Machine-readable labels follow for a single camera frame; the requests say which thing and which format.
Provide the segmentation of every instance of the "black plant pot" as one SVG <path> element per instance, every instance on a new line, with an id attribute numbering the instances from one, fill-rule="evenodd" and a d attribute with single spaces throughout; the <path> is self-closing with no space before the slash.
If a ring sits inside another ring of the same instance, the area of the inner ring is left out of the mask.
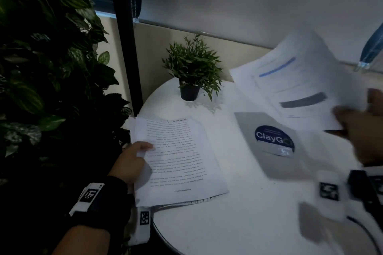
<path id="1" fill-rule="evenodd" d="M 181 98 L 185 101 L 194 101 L 197 99 L 200 86 L 183 86 L 181 87 Z"/>

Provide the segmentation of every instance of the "gray bar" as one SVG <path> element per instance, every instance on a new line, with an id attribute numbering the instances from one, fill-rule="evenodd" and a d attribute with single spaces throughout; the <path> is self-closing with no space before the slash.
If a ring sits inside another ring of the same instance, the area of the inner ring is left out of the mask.
<path id="1" fill-rule="evenodd" d="M 323 102 L 326 99 L 327 99 L 327 96 L 323 92 L 320 92 L 303 99 L 282 102 L 280 104 L 282 108 L 296 108 L 296 107 L 304 107 L 304 106 L 318 104 L 320 102 Z"/>

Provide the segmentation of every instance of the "hand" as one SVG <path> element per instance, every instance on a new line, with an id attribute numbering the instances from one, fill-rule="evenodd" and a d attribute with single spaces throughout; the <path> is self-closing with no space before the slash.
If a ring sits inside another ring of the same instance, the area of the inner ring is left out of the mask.
<path id="1" fill-rule="evenodd" d="M 369 89 L 368 102 L 365 112 L 335 107 L 333 113 L 344 130 L 327 132 L 348 139 L 364 166 L 378 166 L 383 165 L 383 93 Z"/>
<path id="2" fill-rule="evenodd" d="M 142 157 L 137 157 L 137 151 L 152 148 L 153 145 L 148 142 L 133 143 L 120 154 L 108 175 L 122 179 L 126 183 L 134 183 L 145 164 Z"/>

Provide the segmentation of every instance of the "black wrist strap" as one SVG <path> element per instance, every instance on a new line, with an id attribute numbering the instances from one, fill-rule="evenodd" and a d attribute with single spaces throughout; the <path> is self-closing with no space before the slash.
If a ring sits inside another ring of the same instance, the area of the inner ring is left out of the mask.
<path id="1" fill-rule="evenodd" d="M 127 194 L 127 184 L 121 179 L 107 176 L 98 181 L 105 185 L 86 212 L 74 212 L 70 217 L 70 227 L 84 225 L 107 230 L 110 234 L 108 254 L 120 254 L 134 198 Z"/>

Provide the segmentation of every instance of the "stack of papers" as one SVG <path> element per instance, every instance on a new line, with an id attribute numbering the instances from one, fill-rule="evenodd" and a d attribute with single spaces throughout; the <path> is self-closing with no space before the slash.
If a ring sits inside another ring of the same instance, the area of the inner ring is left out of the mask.
<path id="1" fill-rule="evenodd" d="M 202 125 L 177 120 L 130 118 L 132 142 L 147 141 L 153 150 L 138 153 L 146 165 L 134 184 L 136 206 L 202 203 L 228 192 Z"/>
<path id="2" fill-rule="evenodd" d="M 253 103 L 295 130 L 342 129 L 333 107 L 363 111 L 367 106 L 367 87 L 361 78 L 340 65 L 323 40 L 306 27 L 230 73 Z"/>

